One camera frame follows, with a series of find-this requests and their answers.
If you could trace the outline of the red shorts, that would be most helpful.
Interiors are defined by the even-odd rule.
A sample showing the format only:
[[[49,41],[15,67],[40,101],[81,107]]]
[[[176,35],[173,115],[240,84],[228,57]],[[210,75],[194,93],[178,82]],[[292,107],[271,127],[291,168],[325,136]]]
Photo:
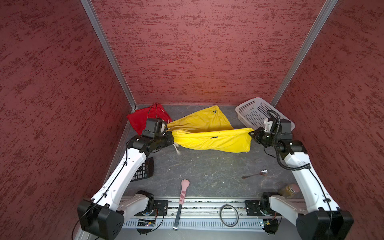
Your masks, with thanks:
[[[127,119],[129,120],[131,126],[139,135],[141,135],[145,129],[147,119],[157,118],[164,120],[167,124],[173,121],[164,107],[157,103],[151,105],[150,107],[136,110],[134,113],[127,115]]]

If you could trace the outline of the yellow shorts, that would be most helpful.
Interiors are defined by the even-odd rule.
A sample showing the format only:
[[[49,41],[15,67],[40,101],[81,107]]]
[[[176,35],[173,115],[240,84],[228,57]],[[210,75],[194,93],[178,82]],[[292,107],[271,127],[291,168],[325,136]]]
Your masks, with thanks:
[[[192,150],[246,153],[251,149],[252,128],[234,129],[218,106],[192,113],[167,125],[174,142]]]

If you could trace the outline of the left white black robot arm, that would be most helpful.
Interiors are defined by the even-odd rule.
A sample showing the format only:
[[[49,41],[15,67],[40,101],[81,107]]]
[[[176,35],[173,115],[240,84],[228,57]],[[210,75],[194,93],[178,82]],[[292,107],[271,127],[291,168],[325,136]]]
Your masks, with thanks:
[[[138,213],[154,212],[154,197],[146,191],[121,203],[122,197],[137,170],[145,163],[150,153],[173,145],[171,132],[147,138],[135,136],[127,144],[124,156],[112,175],[94,194],[91,200],[82,200],[77,208],[81,229],[100,239],[114,240],[125,220]]]

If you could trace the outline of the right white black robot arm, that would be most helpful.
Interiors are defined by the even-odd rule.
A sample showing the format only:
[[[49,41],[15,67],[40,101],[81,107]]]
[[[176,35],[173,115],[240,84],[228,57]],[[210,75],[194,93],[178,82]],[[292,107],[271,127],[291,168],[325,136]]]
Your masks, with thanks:
[[[304,145],[285,130],[273,133],[260,127],[249,135],[258,144],[275,149],[279,166],[293,173],[306,204],[302,208],[279,194],[263,193],[260,211],[265,215],[278,213],[289,220],[303,240],[344,240],[354,219],[328,193]]]

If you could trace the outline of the white plastic basket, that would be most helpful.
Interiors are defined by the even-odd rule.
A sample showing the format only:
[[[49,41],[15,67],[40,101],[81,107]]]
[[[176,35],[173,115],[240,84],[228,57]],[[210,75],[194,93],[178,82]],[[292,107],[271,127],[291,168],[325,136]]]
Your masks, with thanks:
[[[269,117],[267,114],[268,110],[278,113],[281,119],[289,120],[262,98],[253,98],[235,108],[239,121],[247,128],[254,130],[265,126],[264,120]]]

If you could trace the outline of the metal spoon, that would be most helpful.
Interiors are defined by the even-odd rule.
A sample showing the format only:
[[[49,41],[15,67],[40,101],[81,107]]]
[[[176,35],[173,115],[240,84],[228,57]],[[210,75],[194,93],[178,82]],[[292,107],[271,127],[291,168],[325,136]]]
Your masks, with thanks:
[[[242,179],[245,180],[245,179],[248,179],[248,178],[254,177],[254,176],[267,176],[268,174],[269,174],[269,171],[267,169],[263,169],[259,173],[252,174],[249,176],[242,176]]]

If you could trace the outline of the black calculator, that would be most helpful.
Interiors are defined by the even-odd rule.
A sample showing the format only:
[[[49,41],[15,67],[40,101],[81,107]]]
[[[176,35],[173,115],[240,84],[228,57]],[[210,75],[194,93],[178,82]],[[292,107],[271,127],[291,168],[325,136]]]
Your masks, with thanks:
[[[138,168],[131,181],[136,182],[151,178],[154,175],[154,169],[154,158],[150,157]]]

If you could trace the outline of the small glass jar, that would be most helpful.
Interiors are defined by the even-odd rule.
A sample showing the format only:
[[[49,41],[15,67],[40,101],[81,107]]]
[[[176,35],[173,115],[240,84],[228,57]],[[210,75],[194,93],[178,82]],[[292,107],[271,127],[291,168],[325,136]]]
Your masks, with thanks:
[[[300,188],[296,184],[289,184],[279,190],[279,194],[285,198],[291,198],[300,192]]]

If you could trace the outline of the pink cat-paw handled knife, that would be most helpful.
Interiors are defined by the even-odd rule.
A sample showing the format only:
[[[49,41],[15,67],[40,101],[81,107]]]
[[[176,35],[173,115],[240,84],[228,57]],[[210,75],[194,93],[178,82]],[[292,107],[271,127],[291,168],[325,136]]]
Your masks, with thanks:
[[[180,218],[181,218],[181,211],[182,211],[182,208],[183,208],[183,204],[185,202],[186,193],[187,193],[187,189],[188,189],[189,185],[190,185],[190,181],[189,180],[184,179],[184,180],[181,181],[182,190],[181,190],[180,199],[179,199],[178,211],[177,211],[176,219],[175,219],[174,226],[173,226],[173,230],[174,231],[177,231],[178,228],[179,228],[179,223],[180,223]]]

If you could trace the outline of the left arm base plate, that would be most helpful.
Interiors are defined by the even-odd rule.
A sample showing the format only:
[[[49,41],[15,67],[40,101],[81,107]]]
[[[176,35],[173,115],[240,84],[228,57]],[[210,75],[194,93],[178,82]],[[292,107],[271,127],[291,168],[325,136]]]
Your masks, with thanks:
[[[142,216],[166,216],[168,211],[168,200],[155,200],[154,207],[149,212],[142,212]]]

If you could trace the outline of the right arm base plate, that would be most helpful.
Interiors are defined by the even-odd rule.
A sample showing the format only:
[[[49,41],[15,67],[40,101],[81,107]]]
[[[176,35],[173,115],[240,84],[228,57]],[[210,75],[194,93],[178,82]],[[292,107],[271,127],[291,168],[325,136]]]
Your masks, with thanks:
[[[245,201],[245,209],[248,217],[271,216],[271,214],[266,214],[262,211],[262,208],[260,206],[260,201],[257,201],[257,200]]]

